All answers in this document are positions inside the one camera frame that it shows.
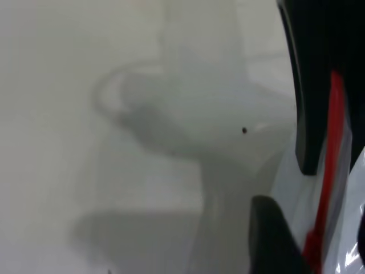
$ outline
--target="white surface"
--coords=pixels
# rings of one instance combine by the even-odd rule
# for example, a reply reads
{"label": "white surface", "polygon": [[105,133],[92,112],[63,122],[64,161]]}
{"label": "white surface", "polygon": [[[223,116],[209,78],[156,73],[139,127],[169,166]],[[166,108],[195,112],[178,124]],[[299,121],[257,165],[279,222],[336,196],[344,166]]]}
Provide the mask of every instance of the white surface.
{"label": "white surface", "polygon": [[357,249],[358,229],[364,210],[364,173],[365,152],[363,150],[348,178],[336,273],[365,273]]}
{"label": "white surface", "polygon": [[295,120],[274,1],[4,0],[0,85],[1,274],[248,267]]}
{"label": "white surface", "polygon": [[[352,133],[349,118],[345,119],[342,145],[339,151],[339,162],[334,185],[329,201],[326,233],[323,241],[323,273],[332,274],[348,263],[348,255],[358,259],[354,249],[360,217],[359,209],[363,205],[362,180],[359,174],[363,172],[359,164],[361,154],[351,175],[349,176],[351,161]],[[295,155],[295,133],[290,138],[276,174],[271,196],[279,204],[283,215],[290,227],[298,247],[303,250],[306,236],[314,227],[325,172],[325,157],[327,143],[324,142],[319,157],[316,176],[304,176]]]}

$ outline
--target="red stripe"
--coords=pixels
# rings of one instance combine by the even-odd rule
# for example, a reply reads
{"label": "red stripe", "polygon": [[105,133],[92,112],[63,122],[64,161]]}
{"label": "red stripe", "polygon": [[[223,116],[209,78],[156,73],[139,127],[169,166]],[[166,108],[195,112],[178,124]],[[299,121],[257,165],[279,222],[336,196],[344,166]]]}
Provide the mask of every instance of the red stripe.
{"label": "red stripe", "polygon": [[319,200],[315,226],[314,229],[307,234],[303,250],[303,255],[315,271],[315,274],[322,273],[323,238],[325,236],[329,201],[336,176],[338,154],[342,141],[344,112],[345,100],[343,79],[340,74],[333,71],[331,73],[331,92],[328,107],[325,176],[323,178],[321,199]]}

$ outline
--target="white plastic part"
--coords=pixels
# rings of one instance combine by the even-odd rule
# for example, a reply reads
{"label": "white plastic part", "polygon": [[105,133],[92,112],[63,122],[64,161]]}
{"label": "white plastic part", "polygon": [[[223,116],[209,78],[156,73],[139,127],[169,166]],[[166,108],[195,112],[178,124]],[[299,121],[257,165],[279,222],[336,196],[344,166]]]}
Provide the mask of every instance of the white plastic part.
{"label": "white plastic part", "polygon": [[[346,182],[351,159],[352,134],[349,119],[345,119],[338,168],[332,189],[326,234],[323,243],[323,273],[335,273],[341,238]],[[314,227],[321,195],[325,167],[326,142],[319,158],[317,176],[304,176],[295,156],[295,134],[284,153],[271,191],[280,205],[291,232],[300,249],[303,249],[307,233]]]}
{"label": "white plastic part", "polygon": [[365,201],[365,153],[361,152],[348,178],[336,273],[365,273],[357,249],[357,235]]}

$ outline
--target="white wall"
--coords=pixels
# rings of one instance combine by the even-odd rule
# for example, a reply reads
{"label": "white wall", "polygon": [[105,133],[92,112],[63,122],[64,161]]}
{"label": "white wall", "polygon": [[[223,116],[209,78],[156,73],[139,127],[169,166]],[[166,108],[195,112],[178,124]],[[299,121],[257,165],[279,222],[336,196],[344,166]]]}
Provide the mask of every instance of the white wall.
{"label": "white wall", "polygon": [[242,273],[294,120],[274,1],[1,1],[0,273]]}

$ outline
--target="black plastic part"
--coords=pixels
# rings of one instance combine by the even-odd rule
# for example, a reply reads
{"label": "black plastic part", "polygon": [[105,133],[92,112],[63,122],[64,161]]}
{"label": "black plastic part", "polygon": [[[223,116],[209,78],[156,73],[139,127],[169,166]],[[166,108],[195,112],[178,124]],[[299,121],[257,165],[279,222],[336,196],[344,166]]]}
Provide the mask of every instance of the black plastic part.
{"label": "black plastic part", "polygon": [[365,215],[361,218],[358,232],[358,251],[363,264],[365,263]]}
{"label": "black plastic part", "polygon": [[352,129],[351,169],[365,146],[365,10],[364,0],[347,0],[339,9],[342,21],[344,82],[347,91]]}
{"label": "black plastic part", "polygon": [[295,153],[303,174],[315,175],[327,129],[330,58],[321,1],[283,0],[282,16],[297,101]]}
{"label": "black plastic part", "polygon": [[312,273],[297,247],[279,205],[269,197],[251,202],[250,274]]}

